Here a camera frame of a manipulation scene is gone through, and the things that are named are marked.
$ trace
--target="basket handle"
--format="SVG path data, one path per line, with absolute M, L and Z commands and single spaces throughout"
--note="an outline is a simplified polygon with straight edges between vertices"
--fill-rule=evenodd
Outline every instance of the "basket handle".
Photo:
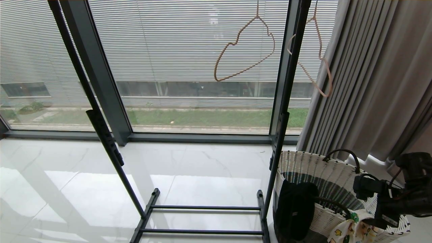
M 334 205 L 340 207 L 345 212 L 345 219 L 346 220 L 351 218 L 351 212 L 348 210 L 348 208 L 343 206 L 342 204 L 340 204 L 338 202 L 332 201 L 332 200 L 327 199 L 327 198 L 322 198 L 322 197 L 315 197 L 315 201 L 324 201 L 324 202 L 334 204 Z
M 356 174 L 360 174 L 360 163 L 359 163 L 359 159 L 357 159 L 357 156 L 356 156 L 356 155 L 354 154 L 354 152 L 352 152 L 351 150 L 343 149 L 343 148 L 335 149 L 335 150 L 329 152 L 329 153 L 326 155 L 326 157 L 323 158 L 323 161 L 325 161 L 325 162 L 329 161 L 329 160 L 330 160 L 330 155 L 333 154 L 333 153 L 335 153 L 335 152 L 338 152 L 338 151 L 347 152 L 347 153 L 351 154 L 351 155 L 354 157 L 354 161 L 356 162 Z

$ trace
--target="tile floor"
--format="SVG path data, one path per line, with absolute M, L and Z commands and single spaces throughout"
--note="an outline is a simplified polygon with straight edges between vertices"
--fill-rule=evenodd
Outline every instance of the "tile floor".
M 267 189 L 270 146 L 129 143 L 120 151 L 143 205 L 155 187 L 161 190 L 159 204 L 217 206 L 257 206 L 257 190 Z M 3 139 L 0 165 L 1 243 L 129 242 L 139 216 L 99 142 Z M 271 216 L 268 223 L 277 242 Z M 413 233 L 400 241 L 432 242 L 431 225 L 430 219 L 413 218 Z M 149 226 L 260 229 L 255 214 L 161 211 L 153 212 Z M 141 240 L 204 241 L 261 239 L 148 235 Z

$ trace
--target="woven basket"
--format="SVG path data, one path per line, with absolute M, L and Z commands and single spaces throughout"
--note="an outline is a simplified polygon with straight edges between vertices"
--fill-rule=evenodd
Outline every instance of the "woven basket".
M 359 174 L 356 174 L 356 167 L 340 160 L 323 161 L 324 158 L 322 155 L 313 153 L 282 152 L 274 185 L 273 218 L 284 180 L 296 184 L 312 182 L 318 187 L 319 196 L 322 198 L 336 201 L 352 211 L 365 209 L 371 214 L 375 213 L 377 195 L 375 194 L 373 198 L 363 201 L 357 199 L 353 191 L 354 177 L 366 172 L 358 168 Z M 308 235 L 302 242 L 327 242 L 330 231 L 345 220 L 343 210 L 340 207 L 326 202 L 315 203 L 314 219 Z M 409 232 L 410 224 L 407 218 L 401 215 L 399 227 L 387 227 L 383 233 L 377 236 L 375 242 L 392 242 Z

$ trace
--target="black metal clothes rack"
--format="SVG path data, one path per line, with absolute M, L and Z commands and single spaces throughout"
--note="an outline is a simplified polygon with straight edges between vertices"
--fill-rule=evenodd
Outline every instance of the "black metal clothes rack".
M 62 10 L 58 1 L 49 0 L 49 6 L 53 12 L 57 26 L 60 30 L 60 34 L 65 43 L 68 54 L 71 58 L 72 64 L 76 70 L 78 78 L 82 84 L 84 92 L 89 99 L 91 110 L 86 111 L 106 153 L 108 154 L 117 174 L 119 175 L 123 185 L 125 186 L 133 204 L 135 205 L 138 213 L 140 214 L 141 220 L 139 221 L 134 234 L 130 240 L 131 243 L 138 243 L 141 240 L 143 233 L 186 233 L 186 234 L 218 234 L 218 235 L 261 235 L 264 243 L 270 243 L 269 230 L 267 225 L 267 213 L 270 206 L 270 198 L 273 191 L 273 185 L 277 173 L 277 165 L 282 152 L 282 146 L 285 138 L 285 132 L 288 124 L 289 113 L 288 103 L 292 89 L 292 83 L 294 81 L 295 69 L 299 58 L 300 47 L 302 44 L 303 34 L 305 31 L 305 25 L 308 17 L 308 10 L 311 5 L 311 0 L 299 0 L 297 7 L 297 17 L 294 33 L 296 37 L 293 43 L 291 43 L 292 55 L 289 57 L 289 66 L 285 77 L 285 85 L 282 93 L 282 106 L 281 113 L 278 117 L 277 131 L 275 137 L 272 139 L 272 156 L 270 159 L 270 179 L 267 188 L 266 198 L 261 190 L 257 192 L 257 207 L 219 207 L 219 206 L 173 206 L 173 205 L 156 205 L 157 199 L 160 195 L 158 188 L 155 188 L 151 194 L 150 200 L 146 205 L 145 209 L 141 206 L 135 192 L 130 185 L 126 174 L 124 173 L 122 166 L 124 165 L 123 159 L 120 152 L 118 151 L 117 145 L 108 129 L 108 125 L 105 122 L 102 112 L 97 104 L 96 98 L 92 92 L 90 84 L 85 76 L 84 70 L 79 62 L 79 57 L 75 51 L 72 39 L 67 30 L 66 23 L 62 16 Z M 291 1 L 288 4 L 288 13 L 290 13 Z M 241 230 L 175 230 L 175 229 L 148 229 L 146 228 L 147 222 L 150 219 L 150 215 L 153 209 L 188 209 L 188 210 L 223 210 L 223 211 L 256 211 L 260 216 L 260 231 L 241 231 Z

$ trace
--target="cloth with star print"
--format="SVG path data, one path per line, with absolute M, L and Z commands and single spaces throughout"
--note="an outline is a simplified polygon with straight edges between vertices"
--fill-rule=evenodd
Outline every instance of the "cloth with star print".
M 328 237 L 329 243 L 372 243 L 384 232 L 383 229 L 365 224 L 366 218 L 374 216 L 364 209 L 351 211 L 351 218 L 338 224 Z

